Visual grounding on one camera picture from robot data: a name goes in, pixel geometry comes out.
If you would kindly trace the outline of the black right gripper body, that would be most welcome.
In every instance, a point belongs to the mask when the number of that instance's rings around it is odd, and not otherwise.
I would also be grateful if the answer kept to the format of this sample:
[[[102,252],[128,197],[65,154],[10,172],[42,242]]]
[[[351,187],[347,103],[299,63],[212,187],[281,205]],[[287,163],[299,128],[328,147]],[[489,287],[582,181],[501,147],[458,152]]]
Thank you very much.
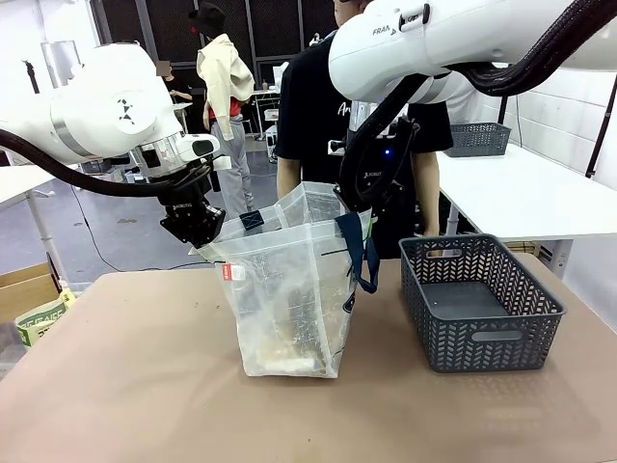
[[[397,119],[387,135],[378,135],[362,155],[356,188],[363,204],[386,205],[405,189],[404,166],[411,160],[411,145],[419,126],[409,119]]]

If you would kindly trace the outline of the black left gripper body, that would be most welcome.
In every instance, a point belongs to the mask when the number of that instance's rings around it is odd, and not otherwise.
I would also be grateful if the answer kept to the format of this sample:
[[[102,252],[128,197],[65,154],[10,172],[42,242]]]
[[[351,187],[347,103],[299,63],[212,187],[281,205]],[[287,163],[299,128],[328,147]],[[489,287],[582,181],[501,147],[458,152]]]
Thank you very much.
[[[194,182],[168,191],[157,197],[165,208],[162,227],[173,236],[187,236],[189,230],[204,230],[204,210],[210,205],[205,195],[211,190],[209,182]]]

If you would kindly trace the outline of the person's left hand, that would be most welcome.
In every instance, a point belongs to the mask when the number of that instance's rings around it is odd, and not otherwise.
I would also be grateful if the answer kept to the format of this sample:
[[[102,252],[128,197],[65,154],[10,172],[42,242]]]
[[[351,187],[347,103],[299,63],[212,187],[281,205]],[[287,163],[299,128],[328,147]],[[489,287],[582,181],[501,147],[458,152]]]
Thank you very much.
[[[426,238],[434,238],[440,236],[440,228],[438,226],[430,226],[427,227],[423,233],[423,236]],[[433,249],[430,251],[427,256],[430,258],[437,258],[443,254],[441,250]]]

